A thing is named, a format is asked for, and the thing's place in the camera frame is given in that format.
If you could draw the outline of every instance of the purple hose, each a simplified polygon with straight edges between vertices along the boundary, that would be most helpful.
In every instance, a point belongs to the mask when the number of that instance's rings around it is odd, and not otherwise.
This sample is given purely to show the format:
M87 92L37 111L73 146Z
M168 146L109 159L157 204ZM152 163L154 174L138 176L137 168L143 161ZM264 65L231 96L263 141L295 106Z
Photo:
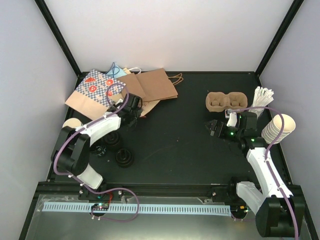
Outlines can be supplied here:
M123 84L121 83L113 83L112 85L110 85L107 89L106 89L106 92L108 93L110 88L115 86L115 85L118 85L118 86L124 86ZM126 98L124 99L124 102L122 103L122 105L119 107L119 109L117 109L116 111L112 112L111 114L107 115L106 118L109 118L111 117L112 115L115 115L117 114L119 111L121 111L125 105L127 104L128 100L129 100L129 92L128 92L128 89L126 86L124 86L124 89L126 90L127 94L126 94ZM94 120L94 121L91 121L89 122L86 126L87 127L90 127L98 122L100 122L101 120L104 120L105 117L102 116L100 118L98 118L97 120ZM56 154L55 158L54 158L54 161L53 161L53 171L55 174L57 175L69 175L70 173L69 172L59 172L58 169L57 169L57 164L58 164L58 159L60 158L62 152L64 151L64 149L66 148L66 146L70 143L70 141L76 136L78 135L79 133L81 133L83 130L85 130L86 128L85 127L82 127L80 128L78 131L76 131L74 134L72 134L66 141L65 143L62 145L62 147L60 148L60 150L58 151L58 153ZM82 181L80 181L77 177L75 176L72 176L76 181L78 181L80 184L84 184ZM138 212L139 212L139 199L137 197L137 195L131 191L130 189L127 189L127 188L123 188L123 187L117 187L117 188L112 188L112 189L109 189L109 190L106 190L106 191L102 191L102 192L98 192L98 191L94 191L93 189L91 189L90 187L88 187L87 185L84 184L84 187L86 189L88 189L91 193L93 194L106 194L106 193L110 193L112 191L118 191L118 190L123 190L123 191L127 191L129 193L131 193L135 199L136 199L136 203L137 203L137 210L135 212L135 214L127 219L127 220L117 220L117 219L112 219L112 218L108 218L108 217L100 217L101 219L105 219L105 220L109 220L109 221L114 221L114 222L117 222L117 223L127 223L127 222L130 222L132 221L133 219L135 219L138 215Z
M250 109L269 109L275 113L277 113L280 118L281 118L281 121L282 121L282 125L281 125L281 129L280 129L280 132L279 134L275 137L275 139L269 144L269 146L266 148L265 150L265 153L264 153L264 159L267 160L268 158L268 152L270 151L270 148L272 147L272 145L278 140L278 138L281 136L282 132L284 131L284 128L285 128L285 120L284 120L284 117L282 116L282 114L272 108L272 107L268 107L268 106L252 106L252 107L247 107L247 108L242 108L242 109L236 109L236 110L232 110L232 112L236 112L236 113L239 113L239 112L242 112L242 111L247 111L247 110L250 110ZM293 227L294 227L294 239L295 240L299 240L299 232L298 232L298 224L297 224L297 219L296 219L296 216L295 216L295 213L294 213L294 210L289 202L289 199L287 198L284 190L280 187L280 183L279 181L277 180L277 177L273 171L273 169L271 168L271 165L269 163L269 161L266 161L266 165L268 166L268 169L274 179L274 182L276 184L276 186L278 187L279 191L281 192L286 204L288 205L288 208L289 208L289 212L290 212L290 215L291 215L291 218L292 218L292 222L293 222Z

